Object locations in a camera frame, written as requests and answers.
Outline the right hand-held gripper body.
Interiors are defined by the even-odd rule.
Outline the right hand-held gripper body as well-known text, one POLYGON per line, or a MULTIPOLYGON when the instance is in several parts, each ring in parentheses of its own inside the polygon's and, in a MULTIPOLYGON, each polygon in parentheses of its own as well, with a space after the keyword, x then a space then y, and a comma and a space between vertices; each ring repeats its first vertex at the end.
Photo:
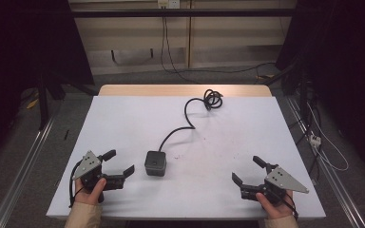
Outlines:
POLYGON ((240 193, 243 200, 257 200, 256 194, 262 193, 272 204, 277 204, 283 201, 287 190, 309 193, 306 186, 280 166, 269 172, 264 178, 264 183, 260 185, 248 185, 240 180, 240 193))

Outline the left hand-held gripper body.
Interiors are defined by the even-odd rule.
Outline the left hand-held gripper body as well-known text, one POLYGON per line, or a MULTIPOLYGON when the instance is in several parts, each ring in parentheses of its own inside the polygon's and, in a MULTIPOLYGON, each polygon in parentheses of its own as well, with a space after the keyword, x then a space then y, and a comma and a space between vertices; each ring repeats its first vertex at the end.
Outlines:
POLYGON ((92 190, 100 179, 106 179, 105 191, 123 189, 124 175, 107 175, 102 172, 102 163, 91 150, 86 154, 77 166, 72 178, 80 179, 87 190, 92 190))

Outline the person's right hand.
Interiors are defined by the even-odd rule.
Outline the person's right hand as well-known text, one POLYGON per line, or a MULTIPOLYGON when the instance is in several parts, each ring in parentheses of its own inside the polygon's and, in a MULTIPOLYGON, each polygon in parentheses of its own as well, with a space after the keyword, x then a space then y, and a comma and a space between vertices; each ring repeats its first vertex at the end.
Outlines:
POLYGON ((256 198, 266 211, 268 219, 281 219, 294 215, 292 208, 295 207, 295 204, 292 191, 286 191, 284 203, 281 204, 272 204, 262 193, 257 193, 256 198))

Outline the person's left hand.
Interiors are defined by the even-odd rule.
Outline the person's left hand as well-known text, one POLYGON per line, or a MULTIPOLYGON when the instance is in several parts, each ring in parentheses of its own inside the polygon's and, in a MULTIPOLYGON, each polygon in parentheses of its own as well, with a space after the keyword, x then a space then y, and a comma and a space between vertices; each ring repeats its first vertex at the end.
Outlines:
POLYGON ((89 205, 97 205, 99 203, 99 197, 103 193, 105 186, 106 179, 100 179, 96 183, 95 187, 89 191, 85 189, 82 181, 77 179, 75 181, 75 201, 89 205))

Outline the black square power adapter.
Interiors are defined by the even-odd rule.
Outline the black square power adapter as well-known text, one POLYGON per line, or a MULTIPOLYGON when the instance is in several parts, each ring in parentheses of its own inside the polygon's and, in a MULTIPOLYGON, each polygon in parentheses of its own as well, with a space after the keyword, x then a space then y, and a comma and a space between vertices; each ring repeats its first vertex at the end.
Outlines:
POLYGON ((166 155, 162 151, 148 151, 144 167, 148 176, 163 177, 166 169, 166 155))

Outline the white table mat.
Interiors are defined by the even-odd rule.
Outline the white table mat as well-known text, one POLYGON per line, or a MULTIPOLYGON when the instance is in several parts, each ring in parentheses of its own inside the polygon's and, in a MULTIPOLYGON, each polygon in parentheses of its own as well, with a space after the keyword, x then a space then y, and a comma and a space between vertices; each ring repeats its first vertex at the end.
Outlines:
POLYGON ((294 196, 301 219, 325 212, 273 97, 226 97, 208 111, 189 97, 98 96, 93 99, 68 160, 71 169, 87 151, 115 149, 104 173, 135 172, 121 190, 108 191, 103 215, 116 219, 260 219, 255 201, 244 200, 232 173, 259 185, 266 172, 254 156, 279 164, 309 189, 294 196), (148 151, 166 155, 163 177, 148 176, 148 151))

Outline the black metal stand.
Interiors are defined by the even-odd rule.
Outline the black metal stand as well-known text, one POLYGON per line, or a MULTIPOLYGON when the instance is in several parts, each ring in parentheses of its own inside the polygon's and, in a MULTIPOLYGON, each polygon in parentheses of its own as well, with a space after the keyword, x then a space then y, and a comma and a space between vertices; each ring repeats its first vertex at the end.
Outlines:
POLYGON ((61 78, 44 66, 39 66, 38 68, 37 88, 40 102, 39 129, 43 130, 49 119, 47 92, 49 92, 54 100, 63 100, 66 96, 66 93, 62 89, 61 78))

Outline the black curtain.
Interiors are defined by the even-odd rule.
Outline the black curtain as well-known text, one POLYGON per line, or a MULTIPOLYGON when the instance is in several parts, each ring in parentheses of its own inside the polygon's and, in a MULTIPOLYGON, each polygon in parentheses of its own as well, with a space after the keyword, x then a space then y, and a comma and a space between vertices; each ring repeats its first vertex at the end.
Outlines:
POLYGON ((365 0, 297 0, 276 66, 295 61, 365 162, 365 0))

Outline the black horizontal bar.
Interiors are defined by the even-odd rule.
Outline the black horizontal bar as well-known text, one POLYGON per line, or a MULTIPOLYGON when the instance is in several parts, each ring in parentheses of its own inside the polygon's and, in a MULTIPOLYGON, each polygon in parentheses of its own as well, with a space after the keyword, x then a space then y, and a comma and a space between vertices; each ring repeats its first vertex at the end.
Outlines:
POLYGON ((287 17, 294 9, 79 9, 77 18, 106 17, 287 17))

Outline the aluminium floor rail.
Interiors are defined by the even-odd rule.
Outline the aluminium floor rail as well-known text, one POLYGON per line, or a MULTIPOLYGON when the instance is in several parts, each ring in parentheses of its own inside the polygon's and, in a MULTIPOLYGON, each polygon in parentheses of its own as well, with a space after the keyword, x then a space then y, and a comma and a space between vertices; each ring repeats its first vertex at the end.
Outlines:
POLYGON ((315 124, 318 132, 321 134, 321 138, 325 143, 328 143, 335 150, 335 154, 338 154, 341 159, 344 161, 344 166, 339 167, 337 164, 334 164, 328 158, 327 154, 322 148, 322 144, 319 147, 313 147, 309 143, 309 136, 314 134, 315 131, 312 127, 308 126, 304 119, 300 117, 300 107, 295 98, 286 98, 287 104, 289 105, 294 117, 298 121, 298 126, 301 129, 304 139, 308 142, 308 145, 311 147, 311 151, 317 160, 317 164, 319 165, 319 169, 324 173, 327 181, 329 182, 333 192, 345 213, 345 216, 350 221, 353 228, 365 228, 365 219, 362 217, 360 210, 355 204, 355 201, 352 199, 349 191, 346 189, 344 183, 340 179, 338 172, 348 171, 350 168, 350 164, 347 158, 344 156, 342 151, 326 136, 324 131, 321 129, 320 123, 317 120, 316 114, 309 104, 306 104, 306 111, 311 112, 311 122, 315 124))
POLYGON ((31 169, 37 161, 53 123, 55 122, 57 114, 58 111, 55 110, 47 120, 39 123, 39 129, 35 133, 32 145, 26 149, 27 155, 22 159, 22 165, 15 172, 15 178, 10 183, 9 190, 0 201, 0 228, 6 227, 10 215, 24 189, 26 181, 31 174, 31 169))

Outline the white wall socket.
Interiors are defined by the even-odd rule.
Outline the white wall socket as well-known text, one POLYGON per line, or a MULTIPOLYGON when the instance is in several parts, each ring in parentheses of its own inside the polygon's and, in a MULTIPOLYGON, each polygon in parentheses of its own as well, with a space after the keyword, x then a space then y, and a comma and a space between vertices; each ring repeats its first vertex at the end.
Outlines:
POLYGON ((179 9, 180 7, 180 0, 158 0, 159 9, 179 9))

